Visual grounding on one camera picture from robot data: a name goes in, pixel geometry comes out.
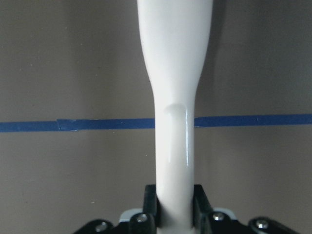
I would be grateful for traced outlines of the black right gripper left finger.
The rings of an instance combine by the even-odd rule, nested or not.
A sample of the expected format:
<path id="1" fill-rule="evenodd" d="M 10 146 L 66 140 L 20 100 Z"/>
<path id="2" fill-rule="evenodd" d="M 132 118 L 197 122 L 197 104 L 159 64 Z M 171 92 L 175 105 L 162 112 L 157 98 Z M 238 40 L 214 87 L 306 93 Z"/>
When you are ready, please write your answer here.
<path id="1" fill-rule="evenodd" d="M 154 217 L 155 225 L 160 223 L 161 208 L 156 194 L 156 185 L 150 184 L 145 186 L 143 212 L 151 214 Z"/>

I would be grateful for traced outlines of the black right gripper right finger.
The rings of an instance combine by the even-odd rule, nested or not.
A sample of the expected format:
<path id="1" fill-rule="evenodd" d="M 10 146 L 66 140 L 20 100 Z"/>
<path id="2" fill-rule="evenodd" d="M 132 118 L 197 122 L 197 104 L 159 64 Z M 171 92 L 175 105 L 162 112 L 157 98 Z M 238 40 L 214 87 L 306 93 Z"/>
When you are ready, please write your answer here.
<path id="1" fill-rule="evenodd" d="M 202 185 L 194 185 L 193 220 L 195 226 L 208 226 L 209 214 L 213 211 Z"/>

